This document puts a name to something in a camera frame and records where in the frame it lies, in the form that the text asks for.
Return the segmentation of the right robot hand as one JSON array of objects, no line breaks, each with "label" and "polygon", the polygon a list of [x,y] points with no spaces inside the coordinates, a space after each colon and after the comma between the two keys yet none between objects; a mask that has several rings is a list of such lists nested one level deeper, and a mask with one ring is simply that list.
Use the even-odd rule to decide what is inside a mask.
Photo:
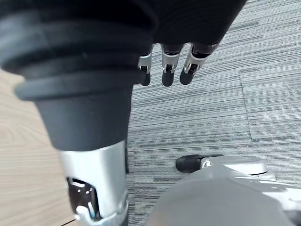
[{"label": "right robot hand", "polygon": [[16,95],[40,112],[58,149],[83,226],[126,226],[132,91],[150,83],[162,49],[171,86],[181,49],[183,85],[217,48],[243,0],[3,0],[0,67],[21,75]]}]

